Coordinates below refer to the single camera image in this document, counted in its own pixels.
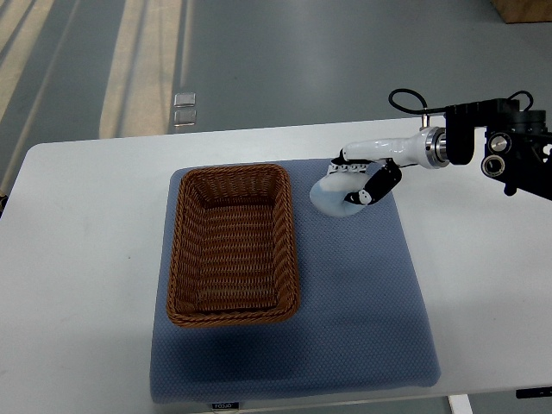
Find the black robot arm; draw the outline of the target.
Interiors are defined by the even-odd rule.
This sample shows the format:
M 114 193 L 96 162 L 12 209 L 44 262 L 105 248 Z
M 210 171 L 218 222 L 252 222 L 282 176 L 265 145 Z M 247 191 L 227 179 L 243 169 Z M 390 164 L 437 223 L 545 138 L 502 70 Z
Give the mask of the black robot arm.
M 504 184 L 504 193 L 523 190 L 551 198 L 551 133 L 546 113 L 522 109 L 516 95 L 442 108 L 442 127 L 429 125 L 430 110 L 422 111 L 423 125 L 408 138 L 354 142 L 343 147 L 327 171 L 349 174 L 344 200 L 360 206 L 375 204 L 402 179 L 402 168 L 427 169 L 463 166 L 474 156 L 474 132 L 485 129 L 483 174 Z

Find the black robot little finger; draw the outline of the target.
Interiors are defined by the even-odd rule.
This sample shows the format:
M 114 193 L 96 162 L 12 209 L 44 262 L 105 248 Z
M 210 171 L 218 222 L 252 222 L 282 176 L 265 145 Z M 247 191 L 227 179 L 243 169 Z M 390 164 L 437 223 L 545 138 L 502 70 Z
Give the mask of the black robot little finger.
M 341 164 L 338 159 L 333 159 L 328 166 L 328 174 L 337 173 L 340 171 Z

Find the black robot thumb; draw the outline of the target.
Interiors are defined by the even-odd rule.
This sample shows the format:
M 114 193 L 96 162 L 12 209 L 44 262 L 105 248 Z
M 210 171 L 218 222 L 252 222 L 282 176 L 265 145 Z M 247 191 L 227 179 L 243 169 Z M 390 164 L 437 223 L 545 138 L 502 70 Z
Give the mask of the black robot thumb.
M 379 202 L 402 179 L 400 167 L 392 160 L 386 159 L 385 164 L 358 191 L 348 193 L 344 201 L 356 205 L 370 205 Z

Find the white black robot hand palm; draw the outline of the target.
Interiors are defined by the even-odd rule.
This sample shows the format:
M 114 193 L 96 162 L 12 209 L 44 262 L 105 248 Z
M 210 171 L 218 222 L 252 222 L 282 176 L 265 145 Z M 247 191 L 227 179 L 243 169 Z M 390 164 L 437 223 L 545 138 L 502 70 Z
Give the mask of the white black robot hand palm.
M 445 129 L 421 129 L 409 138 L 385 138 L 347 144 L 337 157 L 341 165 L 383 162 L 392 159 L 399 167 L 419 165 L 427 169 L 449 164 Z

